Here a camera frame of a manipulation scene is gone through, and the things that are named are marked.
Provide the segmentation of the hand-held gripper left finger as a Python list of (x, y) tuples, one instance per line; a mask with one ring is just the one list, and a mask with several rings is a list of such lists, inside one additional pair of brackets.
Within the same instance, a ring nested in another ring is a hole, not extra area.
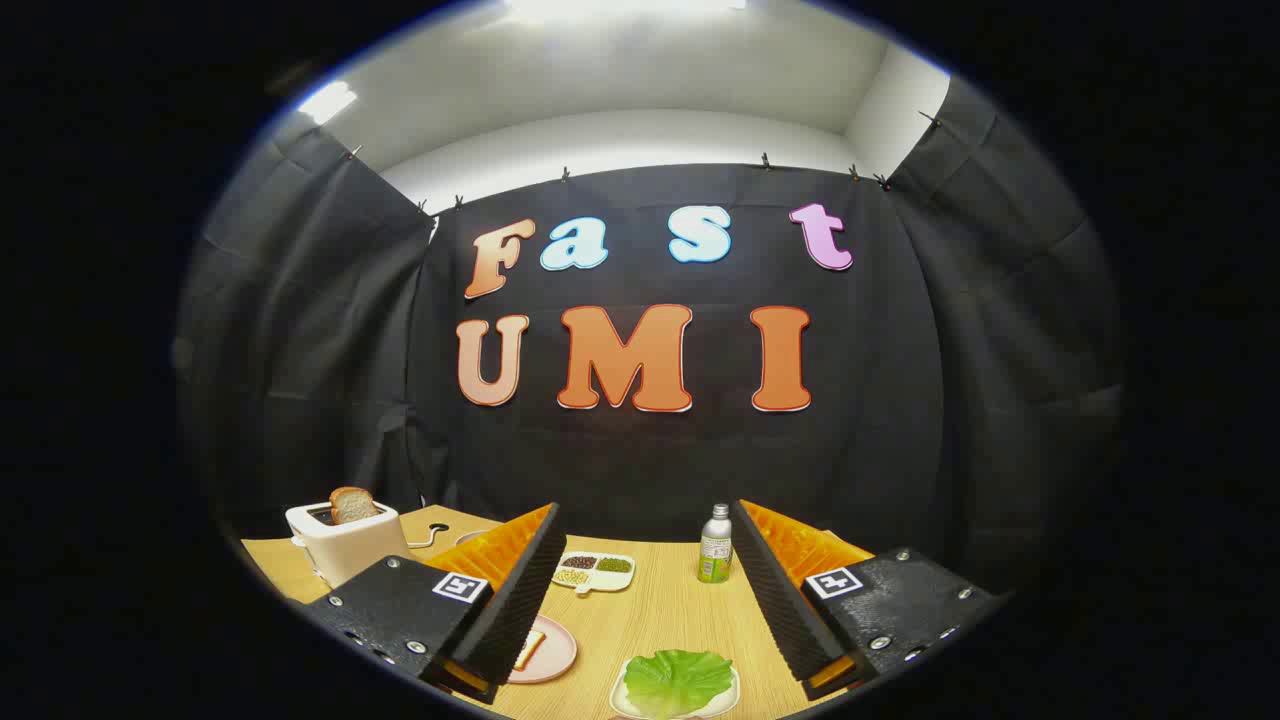
[(548, 503), (426, 561), (378, 559), (300, 611), (402, 675), (489, 705), (564, 547), (561, 506)]

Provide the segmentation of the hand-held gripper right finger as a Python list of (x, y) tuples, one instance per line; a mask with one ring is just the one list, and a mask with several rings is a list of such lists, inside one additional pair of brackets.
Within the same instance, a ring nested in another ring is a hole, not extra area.
[(730, 518), (739, 565), (810, 701), (919, 664), (1001, 601), (915, 548), (870, 553), (746, 500)]

